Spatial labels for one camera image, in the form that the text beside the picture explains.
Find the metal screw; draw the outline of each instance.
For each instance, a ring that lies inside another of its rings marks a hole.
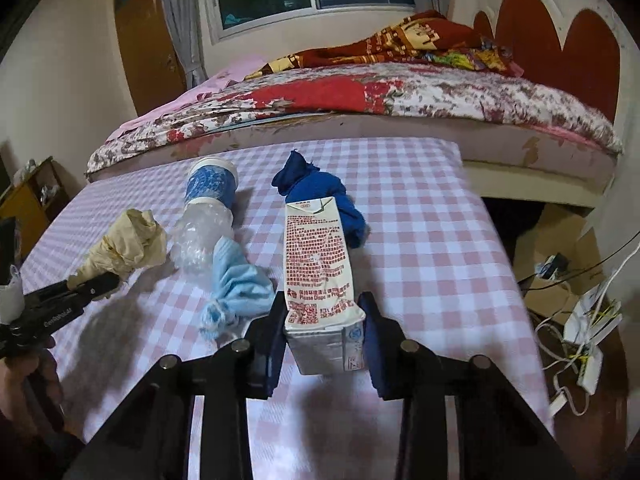
[[[413,339],[405,339],[400,343],[400,349],[408,354],[415,354],[420,349],[420,343]]]
[[[491,367],[491,359],[486,355],[476,355],[471,359],[471,362],[476,368],[480,368],[481,370],[487,370]]]
[[[231,343],[231,349],[234,352],[246,352],[249,348],[251,348],[251,343],[247,339],[236,339]]]
[[[173,368],[178,364],[178,358],[175,355],[165,355],[160,359],[160,367],[163,370],[168,370],[169,368]]]

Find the pink and white checkered cloth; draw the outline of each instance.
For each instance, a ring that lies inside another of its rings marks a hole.
[[[437,354],[486,354],[545,422],[546,389],[527,314],[458,147],[417,138],[322,140],[225,153],[238,167],[236,239],[249,261],[282,284],[284,199],[271,187],[289,151],[339,176],[370,226],[351,251],[356,293],[372,290],[386,316]],[[95,182],[60,213],[22,268],[26,290],[66,278],[126,208],[151,209],[170,232],[182,212],[193,160]],[[136,272],[56,334],[66,414],[90,438],[126,393],[167,353],[211,352],[198,335],[206,298],[171,261]],[[301,376],[287,351],[268,402],[247,402],[254,478],[393,477],[401,403],[376,396],[366,371]],[[190,478],[198,477],[194,420]],[[450,446],[455,453],[455,444]],[[456,464],[452,464],[452,476]]]

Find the milk carton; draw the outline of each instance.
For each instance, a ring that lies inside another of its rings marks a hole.
[[[286,204],[284,243],[287,342],[303,375],[363,367],[364,311],[335,198]]]

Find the red headboard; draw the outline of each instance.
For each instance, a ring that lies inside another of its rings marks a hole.
[[[489,18],[482,11],[476,14],[474,29],[494,37]],[[577,14],[561,48],[554,22],[541,0],[502,0],[495,40],[513,50],[513,59],[524,69],[524,77],[575,95],[613,122],[618,104],[620,47],[596,12],[583,9]]]

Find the floral bedsheet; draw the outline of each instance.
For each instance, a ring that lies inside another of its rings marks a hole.
[[[421,63],[305,68],[206,92],[178,111],[124,132],[91,156],[87,173],[149,150],[239,125],[302,112],[467,118],[497,124],[555,126],[622,152],[609,120],[567,92],[524,78]]]

